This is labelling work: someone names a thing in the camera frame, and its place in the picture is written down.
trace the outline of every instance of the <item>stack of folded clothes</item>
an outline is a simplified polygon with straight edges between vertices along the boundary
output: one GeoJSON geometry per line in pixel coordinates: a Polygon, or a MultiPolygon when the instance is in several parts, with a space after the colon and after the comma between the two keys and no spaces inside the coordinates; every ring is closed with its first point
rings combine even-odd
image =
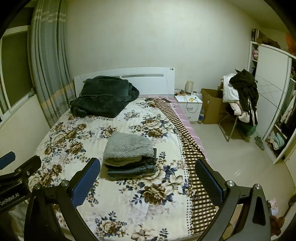
{"type": "Polygon", "coordinates": [[[156,173],[156,148],[146,137],[113,132],[103,160],[110,179],[150,176],[156,173]]]}

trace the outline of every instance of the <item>white headboard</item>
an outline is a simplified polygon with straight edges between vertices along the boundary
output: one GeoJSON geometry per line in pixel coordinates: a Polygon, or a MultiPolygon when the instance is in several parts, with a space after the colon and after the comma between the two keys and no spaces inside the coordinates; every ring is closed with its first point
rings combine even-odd
{"type": "Polygon", "coordinates": [[[128,80],[139,91],[140,95],[173,95],[175,88],[175,68],[138,67],[110,69],[74,77],[76,97],[79,96],[83,81],[99,75],[117,76],[128,80]]]}

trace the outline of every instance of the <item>wardrobe door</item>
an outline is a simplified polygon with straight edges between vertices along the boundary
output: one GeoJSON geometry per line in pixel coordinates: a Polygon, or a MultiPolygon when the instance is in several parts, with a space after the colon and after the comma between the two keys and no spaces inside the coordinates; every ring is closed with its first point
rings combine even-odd
{"type": "Polygon", "coordinates": [[[286,166],[292,176],[294,184],[296,185],[296,150],[292,153],[292,155],[286,161],[286,166]]]}
{"type": "Polygon", "coordinates": [[[258,75],[255,76],[255,79],[258,81],[257,83],[258,93],[261,94],[266,99],[268,99],[277,108],[280,108],[279,104],[283,95],[283,91],[280,90],[275,85],[269,83],[268,81],[265,81],[263,78],[259,77],[258,75]]]}
{"type": "Polygon", "coordinates": [[[277,111],[277,107],[263,95],[259,94],[257,102],[258,126],[256,132],[261,138],[263,138],[267,132],[277,111]]]}
{"type": "Polygon", "coordinates": [[[289,57],[276,50],[259,46],[259,57],[256,76],[261,77],[268,85],[284,90],[289,57]]]}

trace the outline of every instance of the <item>mattress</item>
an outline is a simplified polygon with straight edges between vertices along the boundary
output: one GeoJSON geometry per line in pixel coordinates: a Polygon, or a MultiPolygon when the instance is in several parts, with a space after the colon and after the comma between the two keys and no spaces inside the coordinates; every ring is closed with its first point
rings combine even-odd
{"type": "MultiPolygon", "coordinates": [[[[171,103],[138,98],[114,119],[80,118],[67,111],[38,146],[42,165],[30,177],[29,187],[70,180],[95,157],[101,162],[100,174],[77,209],[98,239],[168,241],[200,235],[216,214],[194,171],[195,160],[205,157],[204,149],[175,99],[165,98],[171,103]],[[152,140],[156,174],[108,179],[102,156],[114,131],[152,140]]],[[[54,209],[60,225],[67,228],[58,206],[54,209]]]]}

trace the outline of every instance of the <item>screw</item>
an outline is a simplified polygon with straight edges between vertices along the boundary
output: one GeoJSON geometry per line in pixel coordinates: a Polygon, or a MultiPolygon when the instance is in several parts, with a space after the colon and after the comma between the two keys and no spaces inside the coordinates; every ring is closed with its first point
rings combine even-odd
{"type": "Polygon", "coordinates": [[[68,184],[69,184],[69,181],[67,181],[67,180],[64,180],[64,181],[61,182],[61,185],[62,185],[63,187],[68,186],[68,184]]]}
{"type": "Polygon", "coordinates": [[[262,189],[260,184],[255,184],[255,188],[258,189],[258,190],[262,189]]]}
{"type": "Polygon", "coordinates": [[[234,181],[227,181],[227,185],[233,187],[235,185],[234,181]]]}
{"type": "Polygon", "coordinates": [[[40,185],[40,184],[36,184],[36,185],[34,186],[34,189],[35,189],[35,190],[38,190],[39,188],[41,188],[41,185],[40,185]]]}

